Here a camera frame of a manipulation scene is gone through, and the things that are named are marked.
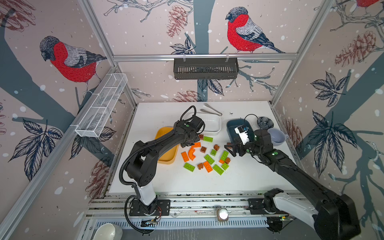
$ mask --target cup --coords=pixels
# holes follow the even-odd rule
[[[289,137],[288,134],[284,134],[281,130],[277,128],[270,128],[267,130],[269,135],[271,135],[271,141],[273,146],[282,145],[285,140]]]
[[[99,227],[95,233],[95,236],[93,237],[93,240],[120,240],[121,237],[121,227],[115,224],[106,223]]]

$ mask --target mesh basket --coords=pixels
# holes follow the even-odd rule
[[[235,79],[239,72],[237,58],[175,58],[175,79]]]
[[[113,73],[76,128],[80,137],[99,137],[127,84],[127,76]]]

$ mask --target bird head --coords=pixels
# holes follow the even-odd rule
[[[247,15],[248,11],[245,7],[235,7],[232,8],[229,13],[227,14],[226,20],[229,20],[229,22],[233,23],[235,19],[240,15]]]
[[[41,41],[40,51],[41,51],[41,56],[43,57],[44,61],[46,61],[48,59],[51,61],[56,60],[53,48],[59,42],[60,41],[57,38],[55,38],[54,36],[48,36]]]

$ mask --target black mounting plate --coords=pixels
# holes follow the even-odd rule
[[[251,215],[263,215],[263,214],[269,214],[264,210],[263,205],[264,198],[254,198],[254,199],[248,199],[249,204],[249,211],[251,212]],[[283,211],[277,211],[274,214],[287,214]]]
[[[160,212],[157,210],[157,207],[161,209],[162,216],[169,216],[170,200],[157,200],[156,210],[151,216],[159,216]],[[140,202],[137,199],[132,200],[131,209],[129,211],[131,217],[146,216],[144,214],[143,208],[140,206]]]

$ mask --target green toy block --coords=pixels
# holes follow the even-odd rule
[[[223,172],[224,172],[224,170],[223,169],[221,169],[221,167],[219,167],[218,165],[214,165],[213,167],[213,170],[215,170],[218,174],[220,174],[220,175],[222,175],[223,174]]]
[[[223,161],[225,161],[225,160],[227,159],[227,157],[228,157],[228,153],[229,153],[229,152],[224,151],[224,152],[223,152],[223,155],[221,155],[221,158],[220,158],[220,159],[223,160]]]
[[[227,168],[229,168],[229,165],[226,164],[226,163],[223,163],[223,165],[221,165],[221,167],[222,167],[224,170],[226,170]]]
[[[203,141],[213,142],[214,138],[213,137],[206,137],[206,136],[204,136]]]
[[[191,172],[193,172],[193,170],[195,170],[195,167],[192,166],[192,165],[190,165],[190,164],[187,163],[187,162],[184,164],[184,168],[190,170]]]
[[[204,158],[207,160],[207,162],[209,162],[209,164],[212,164],[215,162],[215,160],[213,160],[208,154]]]

